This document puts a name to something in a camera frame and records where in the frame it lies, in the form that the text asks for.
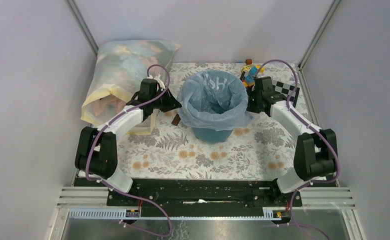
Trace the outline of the light blue plastic bag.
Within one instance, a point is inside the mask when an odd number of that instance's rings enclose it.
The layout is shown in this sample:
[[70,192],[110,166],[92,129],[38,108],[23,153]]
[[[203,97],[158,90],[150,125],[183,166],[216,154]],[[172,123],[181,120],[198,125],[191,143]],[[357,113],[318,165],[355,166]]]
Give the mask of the light blue plastic bag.
[[197,72],[183,82],[177,97],[181,121],[188,127],[228,131],[248,126],[248,95],[242,81],[221,70]]

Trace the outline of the teal plastic trash bin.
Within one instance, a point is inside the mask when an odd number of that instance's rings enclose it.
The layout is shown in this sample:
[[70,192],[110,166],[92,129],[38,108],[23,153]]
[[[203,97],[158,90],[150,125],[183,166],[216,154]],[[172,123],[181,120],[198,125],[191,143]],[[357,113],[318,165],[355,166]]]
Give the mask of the teal plastic trash bin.
[[237,77],[220,70],[205,70],[191,76],[185,90],[186,107],[195,136],[208,143],[224,142],[235,128],[231,112],[239,102]]

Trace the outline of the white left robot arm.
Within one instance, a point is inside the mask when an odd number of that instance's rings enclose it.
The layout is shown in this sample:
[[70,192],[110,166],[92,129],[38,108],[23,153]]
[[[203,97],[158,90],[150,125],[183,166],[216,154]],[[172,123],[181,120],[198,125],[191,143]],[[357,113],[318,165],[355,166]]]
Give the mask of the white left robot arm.
[[127,206],[133,205],[138,193],[132,188],[133,180],[118,167],[118,140],[154,112],[168,112],[180,107],[159,76],[148,76],[116,116],[98,127],[82,129],[75,167],[83,171],[88,180],[103,181],[109,188],[119,190],[119,200]]

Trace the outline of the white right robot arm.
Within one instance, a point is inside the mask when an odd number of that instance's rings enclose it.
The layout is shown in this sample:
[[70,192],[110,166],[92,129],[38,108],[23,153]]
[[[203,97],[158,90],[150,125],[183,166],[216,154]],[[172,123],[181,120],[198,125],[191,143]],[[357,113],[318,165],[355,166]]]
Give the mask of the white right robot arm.
[[339,172],[336,134],[323,130],[302,116],[289,99],[275,91],[270,77],[254,78],[247,88],[249,112],[265,113],[279,122],[296,141],[293,167],[277,178],[277,188],[270,191],[270,201],[282,206],[289,193],[315,182],[319,177]]

